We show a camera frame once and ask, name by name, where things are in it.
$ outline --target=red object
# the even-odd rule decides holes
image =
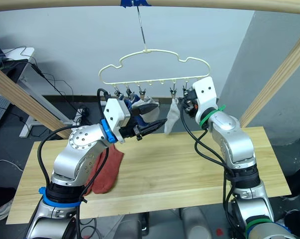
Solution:
[[[89,175],[89,178],[86,181],[86,185],[90,182],[94,174],[96,173],[97,169],[100,168],[105,156],[105,150],[102,152],[102,154],[99,155],[97,158],[92,171]],[[108,159],[99,173],[99,175],[96,177],[94,183],[92,186],[87,190],[87,194],[90,193],[91,189],[94,193],[106,193],[108,192],[114,185],[115,180],[119,173],[119,168],[121,161],[123,159],[124,153],[120,152],[114,147],[114,144],[109,148],[109,155]]]
[[[217,235],[218,237],[223,236],[223,235],[224,235],[223,230],[222,230],[221,228],[217,228],[217,230],[216,230],[216,235]]]

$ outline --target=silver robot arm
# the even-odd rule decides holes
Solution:
[[[235,185],[231,204],[236,226],[242,233],[248,231],[246,236],[250,239],[294,239],[285,228],[272,223],[274,214],[264,182],[259,178],[253,143],[235,117],[218,109],[212,78],[195,82],[193,89],[197,97],[196,122],[208,128],[234,174],[228,180]]]
[[[148,104],[128,110],[124,101],[108,99],[101,123],[81,126],[74,130],[65,149],[54,162],[51,182],[39,192],[43,198],[28,224],[26,239],[74,239],[76,209],[82,200],[85,183],[97,157],[113,143],[124,138],[143,136],[162,126],[166,119],[139,127],[134,116],[157,107]]]

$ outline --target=wooden board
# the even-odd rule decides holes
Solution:
[[[252,127],[244,131],[253,140],[268,196],[289,195],[264,129]],[[207,134],[204,142],[219,152],[211,135]],[[66,144],[67,140],[45,144],[42,154],[48,172],[52,172],[53,162]],[[40,199],[38,188],[45,181],[37,162],[38,145],[34,143],[29,155],[7,224],[27,223]],[[88,203],[82,203],[80,211],[82,219],[221,203],[223,170],[195,153],[194,141],[187,133],[151,134],[139,142],[129,138],[116,147],[125,153],[116,185],[109,193],[86,196]]]
[[[300,13],[300,0],[147,0],[152,6],[188,6]],[[59,6],[119,6],[120,0],[0,0],[0,11]]]
[[[240,118],[242,127],[247,125],[260,112],[260,110],[268,103],[268,101],[277,93],[277,91],[284,85],[290,76],[300,66],[300,38],[289,55],[282,62],[279,68],[275,71],[273,76],[269,79],[261,92],[256,96],[248,109]]]
[[[44,126],[54,131],[65,127],[65,125],[51,114],[46,108],[39,104],[33,97],[28,95],[19,85],[14,83],[2,71],[0,71],[0,94],[16,105],[25,113],[32,116]],[[62,138],[68,138],[70,129],[58,133]]]

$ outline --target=white hanger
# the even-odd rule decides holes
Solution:
[[[204,77],[207,77],[209,76],[210,74],[210,65],[203,59],[200,59],[200,58],[196,58],[196,57],[192,57],[192,56],[189,56],[188,58],[186,58],[185,60],[182,60],[180,58],[180,56],[178,55],[178,53],[174,52],[174,51],[168,51],[168,50],[160,50],[160,49],[147,49],[146,47],[146,43],[145,43],[145,38],[144,38],[144,33],[143,33],[143,28],[142,28],[142,22],[141,22],[141,16],[140,16],[140,11],[139,11],[139,7],[137,6],[137,10],[138,10],[138,15],[139,15],[139,21],[140,21],[140,27],[141,27],[141,32],[142,32],[142,36],[143,36],[143,42],[144,42],[144,50],[142,51],[138,51],[138,52],[134,52],[134,53],[130,53],[128,55],[125,55],[123,57],[121,57],[119,59],[119,62],[120,62],[120,65],[118,66],[115,66],[113,64],[110,64],[110,65],[107,65],[103,68],[101,68],[99,70],[99,79],[107,84],[107,85],[113,85],[113,86],[116,86],[116,85],[128,85],[130,83],[136,83],[137,86],[140,86],[140,83],[149,83],[149,85],[152,85],[152,82],[160,82],[161,84],[164,84],[165,81],[172,81],[174,84],[176,83],[177,80],[185,80],[186,82],[188,82],[190,79],[197,79],[197,80],[200,80],[201,78],[204,78]],[[155,80],[141,80],[141,81],[124,81],[124,82],[106,82],[102,79],[101,77],[101,74],[102,72],[109,68],[109,67],[113,67],[115,69],[119,69],[121,67],[123,67],[123,60],[126,59],[126,58],[129,58],[131,56],[135,56],[135,55],[139,55],[139,54],[146,54],[146,53],[150,53],[150,52],[162,52],[162,53],[168,53],[168,54],[173,54],[177,57],[177,60],[179,62],[182,62],[182,63],[185,63],[187,62],[188,60],[196,60],[196,61],[199,61],[199,62],[202,62],[204,63],[207,67],[208,67],[208,73],[205,74],[205,75],[199,75],[199,76],[187,76],[187,77],[176,77],[176,78],[164,78],[164,79],[155,79]]]

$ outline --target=green zip tie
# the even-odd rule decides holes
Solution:
[[[222,105],[221,107],[219,107],[217,110],[213,110],[212,112],[210,112],[208,115],[206,115],[201,121],[200,121],[200,127],[202,128],[203,124],[209,119],[209,117],[211,117],[214,113],[216,113],[217,111],[223,111],[226,108],[226,105]]]
[[[247,224],[247,226],[246,226],[246,231],[245,231],[245,236],[246,236],[247,239],[248,239],[248,235],[247,235],[248,229],[249,229],[251,226],[253,226],[253,225],[255,225],[255,224],[260,224],[260,223],[272,223],[272,221],[271,221],[270,219],[268,219],[268,218],[259,218],[259,219],[255,219],[255,220],[249,222],[249,223]]]

